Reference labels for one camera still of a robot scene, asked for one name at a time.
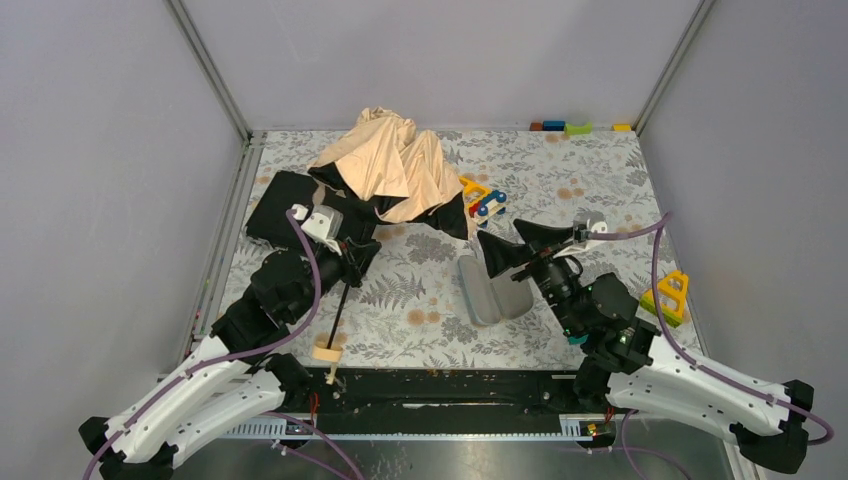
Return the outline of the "beige umbrella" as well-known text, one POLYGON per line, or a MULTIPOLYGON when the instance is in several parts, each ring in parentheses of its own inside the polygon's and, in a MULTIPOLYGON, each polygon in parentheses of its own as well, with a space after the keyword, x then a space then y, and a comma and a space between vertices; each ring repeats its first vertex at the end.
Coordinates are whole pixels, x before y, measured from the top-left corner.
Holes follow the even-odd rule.
POLYGON ((438 135, 382 107, 366 108, 307 173, 379 225, 419 223, 453 238, 473 232, 463 185, 438 135))

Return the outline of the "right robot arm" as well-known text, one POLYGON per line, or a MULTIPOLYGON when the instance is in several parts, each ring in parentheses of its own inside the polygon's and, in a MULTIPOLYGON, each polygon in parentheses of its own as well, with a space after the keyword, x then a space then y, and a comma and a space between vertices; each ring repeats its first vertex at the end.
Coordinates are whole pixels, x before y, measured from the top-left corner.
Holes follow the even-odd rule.
POLYGON ((576 254, 622 237, 604 222, 550 227, 517 220, 514 226, 519 243, 479 232, 487 273, 532 280, 565 336, 582 339, 574 391, 584 405, 658 414, 737 446, 763 468, 799 470, 812 386, 768 382, 689 352, 666 323, 639 318, 639 300, 614 273, 582 283, 576 254))

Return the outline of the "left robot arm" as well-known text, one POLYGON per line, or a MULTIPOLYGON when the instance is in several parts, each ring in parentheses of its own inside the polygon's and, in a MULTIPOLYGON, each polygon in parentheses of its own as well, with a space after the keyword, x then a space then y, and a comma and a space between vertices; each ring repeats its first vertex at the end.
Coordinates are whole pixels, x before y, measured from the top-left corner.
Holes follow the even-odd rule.
POLYGON ((169 479, 233 427, 304 401, 309 373, 276 350, 305 330, 338 282, 361 281, 381 244, 347 240, 339 253, 311 242, 305 248, 266 256, 242 296, 172 373, 122 413, 80 426, 92 455, 85 478, 169 479))

